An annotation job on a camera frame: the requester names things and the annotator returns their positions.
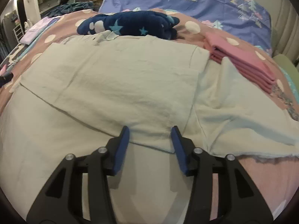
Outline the pink folded clothes stack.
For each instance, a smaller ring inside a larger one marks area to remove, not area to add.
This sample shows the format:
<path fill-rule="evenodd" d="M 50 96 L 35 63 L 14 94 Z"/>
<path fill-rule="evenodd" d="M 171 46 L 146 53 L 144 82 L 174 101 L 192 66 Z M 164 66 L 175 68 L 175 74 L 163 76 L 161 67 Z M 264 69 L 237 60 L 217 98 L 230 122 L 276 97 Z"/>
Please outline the pink folded clothes stack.
<path fill-rule="evenodd" d="M 205 34 L 204 48 L 210 51 L 210 59 L 220 64 L 227 57 L 242 76 L 257 84 L 264 92 L 272 92 L 275 75 L 265 60 L 260 59 L 255 52 L 242 50 L 238 45 L 232 45 L 227 39 L 211 32 Z"/>

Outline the blue tree-patterned pillow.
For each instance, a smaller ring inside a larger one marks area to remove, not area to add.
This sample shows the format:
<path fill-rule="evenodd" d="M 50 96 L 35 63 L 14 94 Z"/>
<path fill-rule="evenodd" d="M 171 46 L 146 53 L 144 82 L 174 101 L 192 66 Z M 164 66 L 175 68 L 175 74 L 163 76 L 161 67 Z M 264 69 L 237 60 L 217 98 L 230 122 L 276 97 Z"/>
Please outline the blue tree-patterned pillow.
<path fill-rule="evenodd" d="M 103 0 L 99 12 L 112 14 L 154 8 L 183 13 L 272 53 L 271 17 L 255 0 Z"/>

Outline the navy star-patterned folded garment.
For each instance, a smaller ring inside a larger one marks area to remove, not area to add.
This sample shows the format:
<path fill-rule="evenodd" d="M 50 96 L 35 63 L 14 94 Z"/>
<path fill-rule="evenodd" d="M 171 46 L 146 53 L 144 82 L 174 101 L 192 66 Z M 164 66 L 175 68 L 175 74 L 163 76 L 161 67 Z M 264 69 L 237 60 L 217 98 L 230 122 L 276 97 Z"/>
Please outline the navy star-patterned folded garment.
<path fill-rule="evenodd" d="M 174 40 L 180 23 L 176 17 L 154 11 L 129 11 L 113 15 L 97 14 L 83 21 L 77 28 L 79 35 L 93 35 L 112 31 L 120 36 L 156 36 L 161 39 Z"/>

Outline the lavender folded garment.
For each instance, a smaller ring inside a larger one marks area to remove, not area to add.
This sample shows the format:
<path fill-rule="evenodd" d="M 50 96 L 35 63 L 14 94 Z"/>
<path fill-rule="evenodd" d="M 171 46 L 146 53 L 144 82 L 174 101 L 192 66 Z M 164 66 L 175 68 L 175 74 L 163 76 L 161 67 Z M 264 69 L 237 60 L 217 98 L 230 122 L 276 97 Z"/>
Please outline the lavender folded garment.
<path fill-rule="evenodd" d="M 30 45 L 37 37 L 39 34 L 43 32 L 43 30 L 53 21 L 57 21 L 60 19 L 61 16 L 56 16 L 56 17 L 48 17 L 46 16 L 45 18 L 41 19 L 39 22 L 34 24 L 20 39 L 20 43 L 25 44 L 25 45 Z"/>

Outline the green pillow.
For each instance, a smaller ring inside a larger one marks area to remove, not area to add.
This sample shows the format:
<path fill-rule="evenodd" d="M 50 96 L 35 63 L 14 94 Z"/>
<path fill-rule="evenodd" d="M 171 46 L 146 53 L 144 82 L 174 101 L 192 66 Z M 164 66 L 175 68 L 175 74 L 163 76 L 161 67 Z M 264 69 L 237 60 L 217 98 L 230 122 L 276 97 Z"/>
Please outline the green pillow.
<path fill-rule="evenodd" d="M 287 78 L 292 93 L 298 98 L 298 70 L 295 68 L 291 60 L 289 60 L 283 54 L 274 56 L 273 60 L 278 64 L 283 74 Z"/>

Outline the floral patterned cloth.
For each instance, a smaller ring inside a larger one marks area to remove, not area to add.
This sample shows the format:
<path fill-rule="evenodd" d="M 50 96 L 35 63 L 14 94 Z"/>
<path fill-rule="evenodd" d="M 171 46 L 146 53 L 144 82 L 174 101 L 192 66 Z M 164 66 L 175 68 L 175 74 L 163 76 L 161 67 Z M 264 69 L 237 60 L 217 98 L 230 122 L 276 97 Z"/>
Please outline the floral patterned cloth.
<path fill-rule="evenodd" d="M 294 107 L 293 100 L 288 97 L 279 86 L 274 85 L 272 87 L 271 97 L 282 110 L 287 110 L 293 120 L 298 121 L 298 112 Z"/>

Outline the dark teal fuzzy blanket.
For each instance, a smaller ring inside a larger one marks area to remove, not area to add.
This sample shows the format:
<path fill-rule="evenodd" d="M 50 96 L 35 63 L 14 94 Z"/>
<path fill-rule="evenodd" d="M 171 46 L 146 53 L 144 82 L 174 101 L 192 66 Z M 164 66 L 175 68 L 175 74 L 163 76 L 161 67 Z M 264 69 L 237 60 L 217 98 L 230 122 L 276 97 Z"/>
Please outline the dark teal fuzzy blanket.
<path fill-rule="evenodd" d="M 54 18 L 58 16 L 63 16 L 69 13 L 86 10 L 86 9 L 94 9 L 94 3 L 92 1 L 80 1 L 71 4 L 63 4 L 56 6 L 44 13 L 41 14 L 42 18 L 49 17 Z"/>

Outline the beige curtain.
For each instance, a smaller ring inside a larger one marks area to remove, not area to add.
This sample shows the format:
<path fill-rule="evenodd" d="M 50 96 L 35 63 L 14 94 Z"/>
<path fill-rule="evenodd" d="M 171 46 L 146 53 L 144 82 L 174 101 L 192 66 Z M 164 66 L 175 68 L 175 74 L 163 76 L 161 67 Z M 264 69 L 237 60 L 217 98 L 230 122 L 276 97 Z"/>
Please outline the beige curtain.
<path fill-rule="evenodd" d="M 273 54 L 298 61 L 298 0 L 267 0 L 272 23 Z"/>

